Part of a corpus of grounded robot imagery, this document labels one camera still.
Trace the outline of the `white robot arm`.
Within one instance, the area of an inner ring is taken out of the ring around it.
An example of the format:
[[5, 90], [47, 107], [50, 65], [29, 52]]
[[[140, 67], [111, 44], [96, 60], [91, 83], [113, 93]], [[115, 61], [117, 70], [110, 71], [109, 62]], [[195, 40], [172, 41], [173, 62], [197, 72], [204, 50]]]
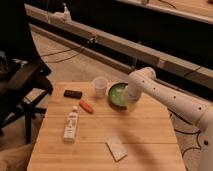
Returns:
[[197, 171], [213, 171], [213, 102], [156, 82], [156, 72], [151, 67], [131, 72], [127, 80], [128, 85], [123, 92], [126, 103], [136, 103], [146, 93], [204, 133]]

